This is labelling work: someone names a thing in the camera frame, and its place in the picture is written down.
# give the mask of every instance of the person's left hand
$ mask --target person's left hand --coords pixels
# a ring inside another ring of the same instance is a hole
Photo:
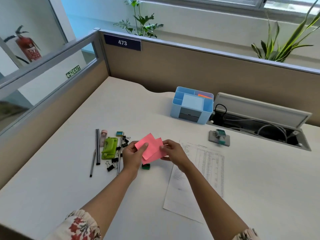
[[[147,149],[148,143],[145,143],[137,150],[134,146],[138,141],[132,141],[122,151],[123,156],[123,170],[132,173],[133,179],[137,177],[138,169],[141,166],[142,154]]]

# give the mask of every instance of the forearm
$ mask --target forearm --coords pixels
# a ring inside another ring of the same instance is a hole
[[[186,165],[184,171],[215,240],[231,240],[248,229],[246,223],[218,195],[193,163]]]
[[[102,239],[133,179],[130,171],[122,170],[100,193],[82,207],[100,226]]]

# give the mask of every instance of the dark blue sign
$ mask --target dark blue sign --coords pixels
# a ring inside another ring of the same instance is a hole
[[[132,49],[135,51],[141,51],[141,41],[140,40],[131,40],[127,38],[122,38],[118,36],[113,36],[109,34],[104,35],[104,40],[106,44],[111,44],[123,48]]]

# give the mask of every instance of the fire extinguisher label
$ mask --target fire extinguisher label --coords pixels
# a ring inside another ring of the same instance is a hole
[[[69,71],[69,72],[67,72],[66,73],[66,77],[67,78],[70,78],[70,77],[72,77],[74,74],[76,74],[78,71],[80,71],[81,70],[81,68],[80,68],[80,66],[79,65],[77,65],[75,68],[73,68],[71,71]]]
[[[38,60],[39,58],[41,58],[41,55],[40,55],[40,53],[39,53],[39,51],[38,51],[38,49],[36,47],[31,47],[31,48],[28,48],[26,50],[28,51],[28,53],[30,55],[30,59],[32,61]]]

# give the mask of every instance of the cubicle partition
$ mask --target cubicle partition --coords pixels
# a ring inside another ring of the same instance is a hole
[[[106,44],[105,35],[141,42],[141,51]],[[153,92],[183,86],[312,112],[307,123],[320,125],[320,70],[100,29],[5,77],[0,99],[88,44],[96,58],[0,132],[0,188],[108,76]]]

